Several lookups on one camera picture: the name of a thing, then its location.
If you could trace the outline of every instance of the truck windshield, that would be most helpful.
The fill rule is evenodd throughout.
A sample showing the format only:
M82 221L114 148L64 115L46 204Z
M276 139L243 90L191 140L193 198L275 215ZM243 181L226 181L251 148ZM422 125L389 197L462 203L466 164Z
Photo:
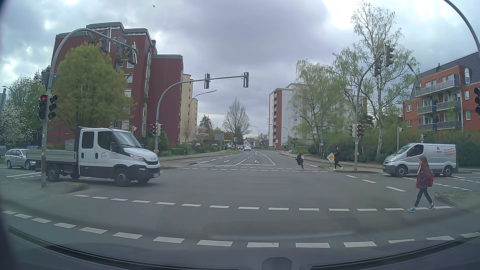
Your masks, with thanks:
M400 148L397 152L395 152L394 154L397 155L397 154L401 154L405 151L407 151L412 145L414 145L415 143L409 143L409 144L406 144L404 145L402 148Z
M113 134L123 148L142 148L142 145L130 132L114 131Z

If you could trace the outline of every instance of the long hair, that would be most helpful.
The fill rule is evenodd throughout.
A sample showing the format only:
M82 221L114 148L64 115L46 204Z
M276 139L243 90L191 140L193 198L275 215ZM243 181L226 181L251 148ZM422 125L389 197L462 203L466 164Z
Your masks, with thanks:
M428 165L427 157L426 156L420 156L419 158L421 160L422 166L424 169L430 169L430 165Z

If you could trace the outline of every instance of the asphalt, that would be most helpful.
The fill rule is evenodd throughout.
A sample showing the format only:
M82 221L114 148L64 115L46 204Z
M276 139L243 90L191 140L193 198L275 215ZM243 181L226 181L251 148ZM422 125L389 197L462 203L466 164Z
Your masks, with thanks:
M269 256L335 250L341 256L322 262L333 263L480 235L475 211L440 201L428 211L422 198L417 211L408 212L418 192L413 177L337 173L310 161L301 171L293 157L273 151L184 161L128 188L82 177L76 181L90 188L69 194L40 189L39 173L0 168L6 176L2 214L26 233L110 256L101 244L148 251L274 249ZM480 174L473 173L435 178L429 193L479 190Z

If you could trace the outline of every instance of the red brick building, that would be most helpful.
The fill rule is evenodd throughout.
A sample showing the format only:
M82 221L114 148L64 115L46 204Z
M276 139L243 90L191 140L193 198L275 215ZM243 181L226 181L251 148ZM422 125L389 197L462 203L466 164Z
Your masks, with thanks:
M103 32L110 29L110 36L126 44L136 44L138 49L137 64L128 63L127 56L117 53L117 45L110 43L110 57L112 67L123 69L128 82L125 95L132 97L135 106L131 110L132 118L116 120L113 126L120 129L130 129L132 125L137 129L133 134L137 137L146 137L150 124L155 122L157 103L162 93L172 84L180 82L183 77L183 57L181 55L157 54L156 41L150 38L146 28L125 29L121 22L90 24L86 28ZM68 33L58 34L55 37L53 54L60 42ZM57 60L58 64L65 59L65 54L84 42L92 42L88 32L79 32L70 37L62 49ZM159 123L164 123L171 147L177 145L180 134L180 102L181 86L169 90L160 106ZM74 138L73 132L67 127L53 122L48 129L48 143L61 146L65 140Z
M407 127L418 131L461 129L480 130L480 116L475 112L480 87L478 52L438 64L419 74L410 99L403 102Z

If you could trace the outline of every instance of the red jacket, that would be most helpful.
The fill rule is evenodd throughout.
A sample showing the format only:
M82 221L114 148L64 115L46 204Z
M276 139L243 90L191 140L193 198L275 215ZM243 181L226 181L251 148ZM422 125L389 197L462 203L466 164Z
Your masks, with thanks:
M432 175L431 170L424 170L423 166L420 167L419 174L417 175L417 184L415 185L418 189L427 189L428 182L430 181L430 176Z

